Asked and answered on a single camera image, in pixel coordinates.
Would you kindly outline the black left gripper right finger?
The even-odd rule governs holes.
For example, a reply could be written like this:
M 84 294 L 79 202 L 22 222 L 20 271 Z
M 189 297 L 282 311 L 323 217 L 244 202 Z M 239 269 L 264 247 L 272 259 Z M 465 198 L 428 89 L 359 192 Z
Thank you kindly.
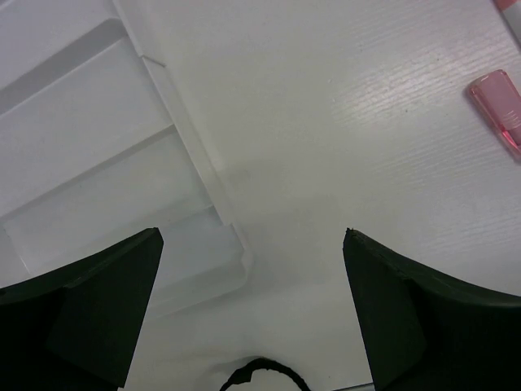
M 518 390 L 520 299 L 349 229 L 344 264 L 374 388 Z

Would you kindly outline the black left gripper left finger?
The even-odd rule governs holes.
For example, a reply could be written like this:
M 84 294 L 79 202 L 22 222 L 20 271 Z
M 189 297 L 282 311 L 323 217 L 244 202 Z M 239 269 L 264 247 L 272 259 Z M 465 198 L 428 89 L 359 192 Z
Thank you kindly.
M 163 247 L 148 228 L 2 288 L 1 388 L 124 388 Z

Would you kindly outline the white plastic organizer tray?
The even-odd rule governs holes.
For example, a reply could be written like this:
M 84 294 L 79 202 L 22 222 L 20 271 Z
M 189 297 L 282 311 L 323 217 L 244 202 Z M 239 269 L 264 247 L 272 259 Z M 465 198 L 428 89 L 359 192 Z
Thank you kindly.
M 241 288 L 252 255 L 144 1 L 1 4 L 1 284 L 147 229 L 159 318 Z

